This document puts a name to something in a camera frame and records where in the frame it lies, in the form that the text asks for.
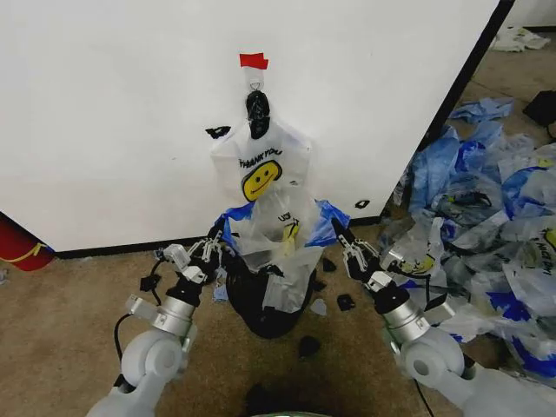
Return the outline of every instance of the floor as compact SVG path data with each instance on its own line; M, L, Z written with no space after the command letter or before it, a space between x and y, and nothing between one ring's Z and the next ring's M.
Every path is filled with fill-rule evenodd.
M514 96L515 110L506 132L527 133L547 142L546 132L521 114L535 94L556 89L556 37L544 50L521 54L488 52L462 100ZM470 129L456 123L464 134ZM372 241L379 226L354 228ZM341 265L337 246L327 256ZM118 374L112 328L124 313L129 294L153 264L150 253L55 260L46 268L22 273L10 265L10 282L0 287L0 415L85 415L109 390ZM173 274L161 267L161 294ZM361 287L339 268L318 271L327 287L319 293L328 315L307 311L289 334L266 341L251 334L227 303L214 303L209 288L195 313L199 335L181 381L165 390L160 417L240 416L247 391L261 383L287 407L334 416L427 416L413 383L396 368L381 341L381 320ZM335 298L349 293L356 308L341 312ZM147 326L137 319L122 325L122 343ZM321 341L316 356L297 358L304 335ZM501 351L487 338L465 350L487 366ZM423 388L437 417L460 415L439 394Z

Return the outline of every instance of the black cable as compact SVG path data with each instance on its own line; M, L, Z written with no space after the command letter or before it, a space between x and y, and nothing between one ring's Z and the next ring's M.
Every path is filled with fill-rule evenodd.
M433 410L431 410L431 407L428 406L427 399L425 398L425 395L423 395L423 392L420 390L419 382L417 382L417 380L414 380L414 383L415 383L415 386L417 387L417 392L419 393L419 396L422 399L423 404L425 404L425 407L427 408L428 415L430 415L431 417L434 417Z
M431 275L428 275L425 279L425 296L428 304L431 301Z
M153 289L150 290L150 292L153 293L153 296L155 297L156 305L161 306L162 305L162 300L160 299L160 297L156 293L156 290L153 288Z
M156 270L158 269L158 267L160 266L161 263L164 262L164 258L159 259L158 261L156 261L155 266L150 270L150 274L154 275Z
M118 358L120 359L120 361L122 361L122 356L123 356L122 347L120 346L120 335L119 335L120 325L125 319L127 319L130 316L131 314L124 314L122 317L120 317L120 319L116 322L116 325L114 326L114 344L116 345L116 352L118 353Z

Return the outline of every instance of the smiley face logo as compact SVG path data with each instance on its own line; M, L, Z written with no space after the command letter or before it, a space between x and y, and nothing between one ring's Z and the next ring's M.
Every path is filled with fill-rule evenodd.
M243 195L249 202L254 202L267 190L272 181L276 181L280 177L281 166L278 162L266 161L243 178Z

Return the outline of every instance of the crumpled plastic bag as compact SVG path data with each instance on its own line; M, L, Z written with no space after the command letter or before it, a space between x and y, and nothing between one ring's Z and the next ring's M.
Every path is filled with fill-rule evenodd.
M556 341L545 336L516 334L506 340L513 357L528 376L556 387Z
M502 195L511 219L552 215L556 213L556 169L520 169L504 181Z
M500 28L490 49L502 52L523 52L525 49L540 50L549 42L549 37L539 36L519 26L510 26Z
M520 250L521 245L510 242L499 248L472 256L464 256L463 262L475 272L502 272L502 265L510 262Z
M456 130L444 126L440 138L415 154L412 164L414 183L409 212L427 207L444 188L458 157L460 139Z
M556 231L520 244L502 269L515 297L540 316L556 316Z
M513 99L481 98L478 102L465 102L450 114L451 119L463 119L468 123L478 123L499 117L507 117L512 112Z
M454 175L433 198L431 209L461 227L476 226L502 209L500 185L480 173Z
M256 202L230 208L222 217L222 240L250 270L275 265L281 271L269 275L262 307L287 313L301 308L323 248L336 241L331 220L349 224L349 216L328 201L314 200L301 187L276 184Z
M497 211L485 221L460 233L452 241L456 248L465 249L473 252L484 252L493 245L498 231L509 219L504 210Z
M442 222L440 217L430 217L427 211L414 214L414 225L397 239L394 245L384 248L382 259L387 256L391 256L393 259L402 259L403 262L399 268L404 273L423 277L430 275L431 289L433 287L446 288L446 274L440 264L444 254L444 245L440 238ZM408 282L405 275L392 274L392 276L398 285ZM409 284L404 288L424 288L424 282L422 284L423 286L421 283L416 286Z
M527 242L542 237L548 229L556 229L556 215L507 222L500 230L500 238L507 242Z

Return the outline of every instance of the white plastic bag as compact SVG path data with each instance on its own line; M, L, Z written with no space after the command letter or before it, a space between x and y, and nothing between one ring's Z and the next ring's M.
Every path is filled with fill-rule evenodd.
M336 241L332 218L347 227L349 217L329 202L316 201L302 187L271 185L256 202L229 209L222 239L257 272L268 265L262 308L298 311L309 277L325 246Z
M301 186L310 151L308 139L272 117L263 137L253 139L245 122L218 139L211 156L226 192L237 201L253 202L271 184Z
M541 316L556 316L556 233L547 230L543 237L521 243L509 263L502 265L518 300Z
M485 221L470 228L464 233L460 234L452 244L461 249L472 250L474 252L482 252L491 248L500 227L506 223L508 216L504 210L500 210Z

